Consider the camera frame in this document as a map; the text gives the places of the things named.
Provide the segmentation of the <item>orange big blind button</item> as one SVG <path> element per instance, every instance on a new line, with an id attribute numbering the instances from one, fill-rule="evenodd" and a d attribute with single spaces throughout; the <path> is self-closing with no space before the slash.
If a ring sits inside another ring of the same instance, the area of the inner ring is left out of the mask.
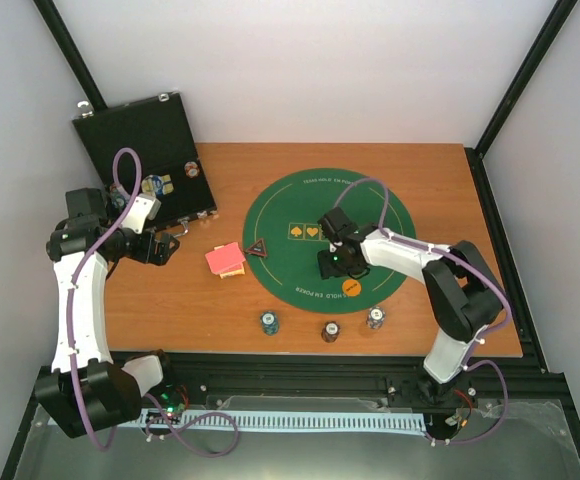
<path id="1" fill-rule="evenodd" d="M 346 279 L 342 283 L 342 292 L 346 297 L 357 297 L 362 292 L 362 285 L 359 280 Z"/>

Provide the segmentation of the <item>green blue chip stack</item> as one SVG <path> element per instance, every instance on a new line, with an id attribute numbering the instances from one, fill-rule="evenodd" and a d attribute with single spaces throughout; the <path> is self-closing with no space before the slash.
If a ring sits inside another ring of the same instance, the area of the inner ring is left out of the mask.
<path id="1" fill-rule="evenodd" d="M 266 311 L 260 316 L 262 331 L 269 336 L 276 335 L 279 331 L 280 323 L 277 315 L 272 311 Z"/>

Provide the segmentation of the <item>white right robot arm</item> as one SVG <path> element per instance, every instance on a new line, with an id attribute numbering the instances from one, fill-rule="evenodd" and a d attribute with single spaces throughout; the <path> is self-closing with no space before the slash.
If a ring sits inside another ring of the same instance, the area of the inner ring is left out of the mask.
<path id="1" fill-rule="evenodd" d="M 318 221 L 330 247 L 317 254 L 324 279 L 358 279 L 382 267 L 421 282 L 427 291 L 438 333 L 418 374 L 422 400 L 440 403 L 455 378 L 468 369 L 477 344 L 485 342 L 499 314 L 510 304 L 476 246 L 421 242 L 374 224 L 350 220 Z"/>

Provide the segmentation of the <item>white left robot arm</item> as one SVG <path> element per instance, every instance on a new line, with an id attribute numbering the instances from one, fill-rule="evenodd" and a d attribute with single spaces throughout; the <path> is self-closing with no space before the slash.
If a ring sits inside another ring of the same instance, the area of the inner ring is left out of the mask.
<path id="1" fill-rule="evenodd" d="M 178 249 L 170 234 L 145 230 L 159 201 L 130 199 L 114 218 L 108 196 L 96 188 L 66 195 L 68 216 L 46 244 L 59 292 L 57 347 L 35 383 L 38 403 L 70 438 L 94 435 L 139 417 L 144 396 L 171 400 L 178 378 L 162 350 L 119 365 L 112 359 L 105 326 L 104 294 L 109 265 L 121 259 L 165 265 Z"/>

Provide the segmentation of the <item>blue white chip stack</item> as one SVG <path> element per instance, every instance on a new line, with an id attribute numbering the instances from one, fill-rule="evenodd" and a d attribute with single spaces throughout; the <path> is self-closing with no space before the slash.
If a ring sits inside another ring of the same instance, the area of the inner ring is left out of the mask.
<path id="1" fill-rule="evenodd" d="M 380 329 L 386 318 L 385 311 L 380 306 L 374 306 L 368 310 L 366 325 L 373 330 Z"/>

